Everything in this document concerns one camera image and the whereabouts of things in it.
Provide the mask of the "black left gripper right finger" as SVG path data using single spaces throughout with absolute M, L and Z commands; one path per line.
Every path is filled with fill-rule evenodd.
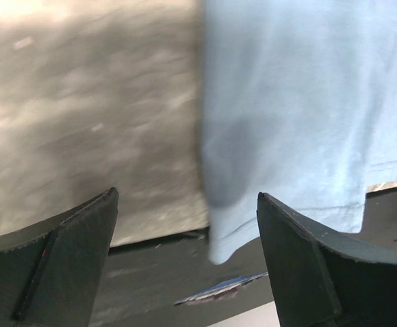
M 397 252 L 351 238 L 266 193 L 257 222 L 282 326 L 397 326 Z

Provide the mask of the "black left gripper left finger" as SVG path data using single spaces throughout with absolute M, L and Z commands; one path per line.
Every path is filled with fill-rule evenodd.
M 117 215 L 111 188 L 0 236 L 0 326 L 88 326 Z

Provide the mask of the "blue t shirt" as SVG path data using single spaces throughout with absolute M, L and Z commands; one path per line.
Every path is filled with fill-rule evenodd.
M 269 193 L 362 229 L 397 181 L 397 1 L 205 1 L 202 167 L 210 260 L 257 238 Z

